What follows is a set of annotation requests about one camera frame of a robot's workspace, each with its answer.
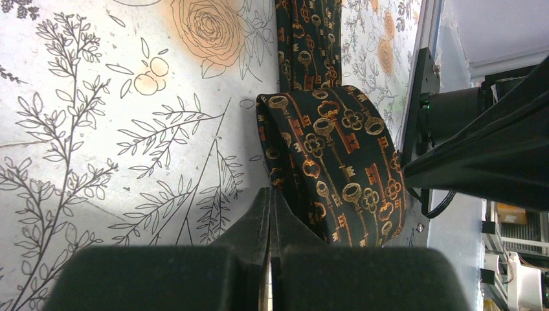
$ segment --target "white wallpaper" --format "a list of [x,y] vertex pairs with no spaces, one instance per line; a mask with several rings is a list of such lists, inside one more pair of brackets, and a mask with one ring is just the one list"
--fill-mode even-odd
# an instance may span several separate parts
[[[93,244],[207,244],[269,185],[274,3],[0,3],[0,311],[40,309]],[[344,5],[343,83],[398,141],[420,4]]]

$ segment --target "white ceiling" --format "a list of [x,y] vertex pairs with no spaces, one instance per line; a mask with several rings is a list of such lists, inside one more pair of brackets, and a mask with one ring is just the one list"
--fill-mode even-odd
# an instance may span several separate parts
[[549,0],[446,0],[469,63],[548,47]]

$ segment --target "cable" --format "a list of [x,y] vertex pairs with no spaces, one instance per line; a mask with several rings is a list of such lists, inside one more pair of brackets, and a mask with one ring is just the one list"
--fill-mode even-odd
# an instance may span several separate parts
[[509,284],[510,282],[513,282],[513,280],[515,279],[515,272],[513,271],[513,266],[511,264],[509,264],[509,250],[507,248],[505,248],[505,252],[507,252],[507,270],[511,273],[511,278],[510,279],[507,279],[507,281],[505,281],[503,284]]
[[523,263],[523,266],[527,266],[527,267],[531,267],[531,268],[536,268],[536,269],[540,269],[541,271],[549,271],[548,268],[543,268],[543,267],[538,267],[538,266],[534,266],[533,264],[529,264],[526,260],[524,260],[520,254],[519,255],[519,259],[521,260],[521,263]]
[[446,194],[446,197],[442,202],[440,202],[437,207],[435,207],[431,212],[429,212],[429,190],[428,189],[422,189],[421,190],[421,213],[427,217],[428,219],[433,219],[440,215],[448,205],[452,202],[454,199],[454,196],[456,196],[455,191],[449,191]]

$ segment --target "necktie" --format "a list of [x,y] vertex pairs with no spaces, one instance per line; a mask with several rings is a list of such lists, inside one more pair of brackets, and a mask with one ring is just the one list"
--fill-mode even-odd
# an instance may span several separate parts
[[365,94],[341,86],[339,0],[276,4],[280,92],[257,98],[271,182],[329,244],[380,246],[404,224],[400,161]]

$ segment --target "cardboard box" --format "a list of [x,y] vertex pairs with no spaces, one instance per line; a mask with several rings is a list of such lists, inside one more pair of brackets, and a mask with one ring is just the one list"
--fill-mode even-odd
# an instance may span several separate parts
[[508,224],[526,225],[526,210],[520,207],[497,203],[497,214],[499,222]]

